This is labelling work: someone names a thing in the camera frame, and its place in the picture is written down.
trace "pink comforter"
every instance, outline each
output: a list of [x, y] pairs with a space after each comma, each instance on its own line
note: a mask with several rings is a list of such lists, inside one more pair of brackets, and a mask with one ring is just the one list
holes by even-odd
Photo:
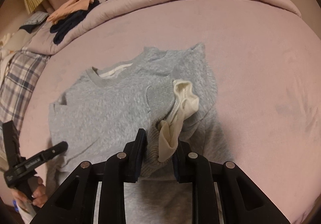
[[48, 105], [86, 68], [130, 60], [144, 46], [202, 41], [235, 162], [291, 222], [300, 218], [321, 193], [321, 43], [297, 8], [289, 0], [176, 0], [110, 19], [107, 2], [49, 60], [25, 115], [22, 155], [47, 147]]

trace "folded clothing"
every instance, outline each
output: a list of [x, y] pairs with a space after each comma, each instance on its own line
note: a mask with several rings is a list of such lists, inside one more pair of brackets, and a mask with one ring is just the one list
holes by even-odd
[[[99, 76], [113, 69], [114, 76], [108, 79]], [[179, 137], [202, 154], [206, 136], [194, 133], [200, 126], [205, 127], [204, 118], [211, 111], [217, 92], [213, 73], [205, 61], [204, 45], [198, 44], [186, 51], [160, 51], [152, 47], [145, 48], [133, 60], [105, 70], [88, 69], [49, 106], [53, 144], [62, 140], [69, 144], [59, 170], [70, 173], [84, 159], [92, 163], [107, 160], [123, 150], [139, 128], [146, 129], [148, 142], [142, 176], [149, 177], [167, 165], [169, 159], [158, 161], [157, 126], [174, 106], [175, 78], [192, 82], [194, 94], [199, 97], [199, 109], [184, 121]], [[211, 137], [225, 141], [223, 135]], [[215, 158], [216, 162], [231, 158], [227, 146], [221, 152], [216, 152], [215, 146], [210, 150], [224, 155]]]
[[[18, 133], [20, 133], [33, 90], [48, 59], [47, 55], [19, 51], [11, 61], [8, 74], [0, 90], [0, 121], [13, 120]], [[1, 153], [4, 154], [4, 144], [0, 125]]]
[[59, 20], [66, 18], [69, 14], [78, 10], [88, 10], [93, 0], [69, 0], [54, 11], [47, 19], [47, 22], [56, 24]]
[[59, 45], [64, 39], [65, 35], [77, 24], [83, 21], [87, 14], [99, 4], [100, 3], [98, 0], [94, 0], [94, 2], [89, 5], [87, 10], [78, 10], [76, 12], [73, 12], [66, 18], [59, 20], [57, 24], [51, 26], [50, 32], [56, 33], [53, 40], [54, 44]]
[[48, 15], [48, 13], [37, 11], [32, 16], [30, 16], [28, 20], [20, 26], [19, 29], [24, 29], [31, 34], [33, 29], [46, 21]]

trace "plaid blanket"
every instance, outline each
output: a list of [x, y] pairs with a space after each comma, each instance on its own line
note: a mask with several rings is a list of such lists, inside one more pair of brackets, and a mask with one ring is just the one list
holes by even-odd
[[[33, 90], [48, 59], [48, 55], [21, 51], [17, 52], [11, 61], [8, 74], [0, 90], [0, 121], [13, 120], [18, 133], [20, 133]], [[2, 124], [0, 123], [0, 169], [4, 169], [4, 154]]]

